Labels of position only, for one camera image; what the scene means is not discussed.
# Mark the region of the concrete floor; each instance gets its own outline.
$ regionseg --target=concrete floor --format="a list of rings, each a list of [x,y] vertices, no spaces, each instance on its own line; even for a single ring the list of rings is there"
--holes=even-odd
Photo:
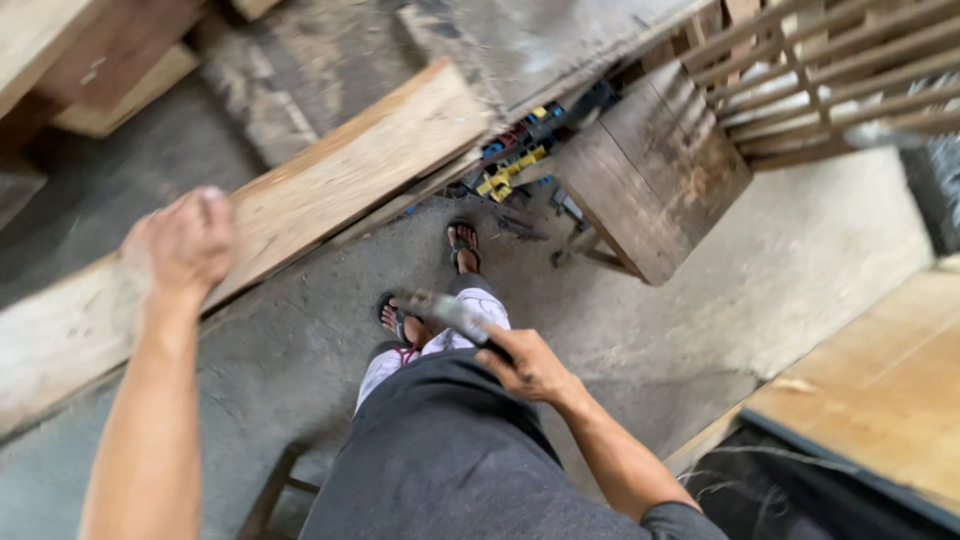
[[[208,97],[191,78],[107,141],[54,137],[50,184],[0,234],[4,303],[102,256],[137,215],[189,186],[233,188],[256,175]],[[269,283],[264,301],[211,331],[199,360],[203,538],[232,538],[295,439],[316,444],[295,476],[322,481],[367,352],[389,336],[371,305],[391,286],[445,285],[443,227],[455,215],[478,224],[484,271],[513,324],[540,330],[660,456],[932,259],[891,150],[758,176],[661,288],[580,262],[553,269],[548,256],[571,224],[546,209],[547,195],[541,188],[532,203],[547,241],[518,241],[463,202],[431,198],[337,257]],[[114,393],[78,400],[0,452],[0,540],[75,534]],[[569,433],[544,412],[567,471],[596,497]],[[276,528],[296,528],[308,505],[285,499]]]

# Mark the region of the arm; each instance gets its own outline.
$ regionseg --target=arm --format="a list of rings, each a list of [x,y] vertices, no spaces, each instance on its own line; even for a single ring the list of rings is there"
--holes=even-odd
[[[121,255],[143,293],[139,329],[87,487],[84,540],[197,538],[197,319],[227,273],[226,197],[198,188],[133,226]]]
[[[593,477],[610,506],[639,521],[666,502],[700,507],[663,463],[623,429],[564,368],[537,331],[506,331],[487,325],[492,340],[514,357],[504,361],[481,350],[476,359],[493,371],[507,391],[547,402],[564,417]]]

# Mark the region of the sandal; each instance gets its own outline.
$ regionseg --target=sandal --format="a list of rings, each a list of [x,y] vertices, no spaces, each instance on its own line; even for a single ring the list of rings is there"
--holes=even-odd
[[[380,299],[376,301],[376,307],[375,307],[376,324],[380,328],[387,329],[387,327],[383,326],[383,320],[380,317],[383,316],[383,310],[387,306],[390,306],[390,308],[394,310],[394,314],[396,315],[396,322],[394,323],[394,333],[396,334],[397,337],[400,338],[400,341],[402,341],[403,343],[406,343],[407,345],[413,346],[413,343],[407,340],[407,336],[404,333],[405,329],[404,329],[403,321],[410,316],[413,316],[420,322],[423,322],[423,319],[421,319],[418,315],[414,315],[410,311],[407,311],[406,309],[401,309],[399,307],[391,306],[390,301],[393,300],[394,296],[395,295],[392,292],[385,292],[382,295],[380,295]]]
[[[474,247],[469,242],[467,242],[462,236],[457,234],[457,239],[453,241],[453,245],[450,246],[450,263],[453,264],[453,268],[457,271],[457,275],[460,275],[460,265],[457,264],[457,254],[460,253],[460,250],[466,249],[473,253],[473,256],[477,258],[477,272],[480,271],[480,239],[479,234],[477,234],[476,229],[470,225],[470,222],[466,219],[458,217],[451,220],[444,227],[444,239],[449,242],[447,235],[447,230],[450,227],[466,227],[473,232],[473,235],[477,236],[477,245]]]

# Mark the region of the right hand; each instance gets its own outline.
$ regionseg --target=right hand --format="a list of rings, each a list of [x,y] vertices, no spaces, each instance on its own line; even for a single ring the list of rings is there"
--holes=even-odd
[[[504,330],[490,323],[484,324],[484,330],[514,358],[513,365],[488,349],[481,349],[474,358],[493,371],[511,394],[556,406],[582,385],[537,331]]]
[[[236,230],[227,196],[198,187],[133,225],[120,255],[145,296],[196,305],[233,264]]]

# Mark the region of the wrist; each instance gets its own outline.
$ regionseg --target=wrist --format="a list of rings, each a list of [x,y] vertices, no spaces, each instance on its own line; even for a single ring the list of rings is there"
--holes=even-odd
[[[144,297],[141,308],[153,315],[200,316],[206,293],[195,287],[155,287]]]

